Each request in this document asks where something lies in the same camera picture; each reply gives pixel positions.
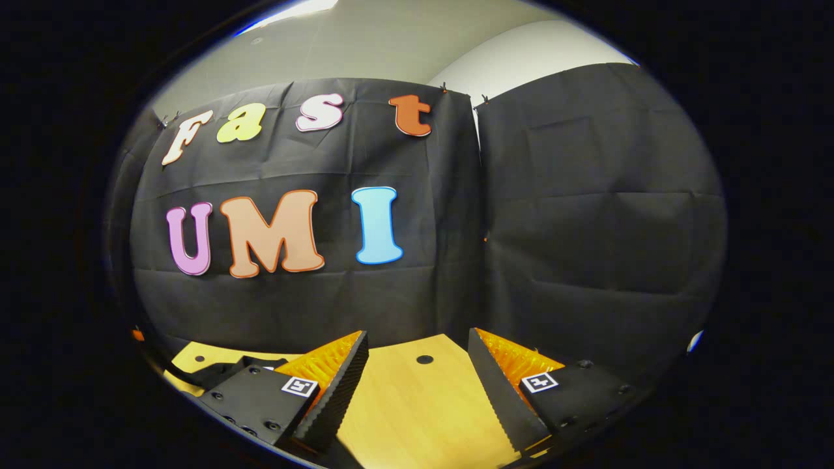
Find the letter i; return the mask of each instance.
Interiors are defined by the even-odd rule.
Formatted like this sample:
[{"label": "letter i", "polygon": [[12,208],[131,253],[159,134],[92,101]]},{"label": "letter i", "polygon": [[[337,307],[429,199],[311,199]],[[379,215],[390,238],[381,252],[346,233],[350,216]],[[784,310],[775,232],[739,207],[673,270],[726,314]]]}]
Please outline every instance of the letter i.
[{"label": "letter i", "polygon": [[390,187],[363,187],[350,196],[359,205],[362,218],[362,250],[356,260],[362,264],[385,264],[403,256],[403,250],[394,243],[394,226],[391,222],[391,202],[397,191]]}]

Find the black cloth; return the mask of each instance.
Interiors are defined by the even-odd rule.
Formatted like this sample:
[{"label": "black cloth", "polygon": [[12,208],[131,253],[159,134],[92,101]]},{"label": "black cloth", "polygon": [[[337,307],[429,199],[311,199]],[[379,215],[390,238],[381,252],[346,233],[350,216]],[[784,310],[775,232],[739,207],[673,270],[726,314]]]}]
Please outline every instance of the black cloth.
[{"label": "black cloth", "polygon": [[[344,98],[342,121],[299,132],[299,107],[318,94]],[[421,113],[431,134],[400,132],[388,100],[416,94],[431,106]],[[220,144],[219,128],[238,106],[263,103],[260,133]],[[213,110],[179,160],[162,166],[180,119]],[[356,260],[362,248],[353,190],[389,186],[394,240],[401,259],[382,265]],[[147,158],[133,205],[130,244],[138,295],[150,320],[167,336],[253,351],[303,353],[356,330],[371,346],[445,333],[459,343],[481,314],[478,144],[469,97],[413,83],[333,78],[276,84],[221,98],[182,114]],[[227,199],[252,198],[269,221],[281,196],[311,189],[316,249],[324,268],[237,279]],[[212,263],[190,276],[173,261],[165,214],[210,202]],[[186,252],[196,252],[191,216],[183,222]]]},{"label": "black cloth", "polygon": [[477,107],[485,328],[653,381],[705,321],[726,209],[686,113],[641,68],[601,63]]}]

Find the orange soft finger pad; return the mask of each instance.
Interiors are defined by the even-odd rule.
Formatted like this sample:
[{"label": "orange soft finger pad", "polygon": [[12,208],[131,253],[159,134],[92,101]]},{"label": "orange soft finger pad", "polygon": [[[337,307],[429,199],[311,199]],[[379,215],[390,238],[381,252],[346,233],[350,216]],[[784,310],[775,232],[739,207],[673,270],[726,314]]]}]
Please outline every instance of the orange soft finger pad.
[{"label": "orange soft finger pad", "polygon": [[293,434],[302,446],[321,452],[333,442],[368,354],[368,332],[358,330],[275,369],[319,383],[319,394]]},{"label": "orange soft finger pad", "polygon": [[550,431],[521,393],[521,378],[564,367],[535,350],[485,330],[470,329],[468,352],[495,414],[516,451],[550,437]]}]

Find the yellow letter a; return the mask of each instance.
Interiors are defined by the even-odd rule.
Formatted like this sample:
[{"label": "yellow letter a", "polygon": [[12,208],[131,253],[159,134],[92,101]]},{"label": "yellow letter a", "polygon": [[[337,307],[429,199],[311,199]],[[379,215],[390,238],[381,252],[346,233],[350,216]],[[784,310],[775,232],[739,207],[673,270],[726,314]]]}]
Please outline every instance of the yellow letter a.
[{"label": "yellow letter a", "polygon": [[217,141],[226,144],[232,140],[250,140],[260,133],[260,119],[264,117],[266,106],[251,103],[241,106],[231,114],[229,121],[217,132]]}]

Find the wooden table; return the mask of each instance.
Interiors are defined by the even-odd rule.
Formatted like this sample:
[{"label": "wooden table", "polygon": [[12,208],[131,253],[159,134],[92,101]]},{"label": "wooden table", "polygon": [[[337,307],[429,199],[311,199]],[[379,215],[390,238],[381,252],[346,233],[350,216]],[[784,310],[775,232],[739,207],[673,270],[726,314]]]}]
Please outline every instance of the wooden table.
[{"label": "wooden table", "polygon": [[[173,363],[194,372],[217,362],[234,363],[243,355],[269,360],[299,356],[191,342]],[[422,365],[417,357],[423,355],[434,360]],[[167,371],[165,377],[182,391],[203,393]],[[365,469],[496,469],[520,458],[466,351],[446,335],[370,349],[338,438]]]}]

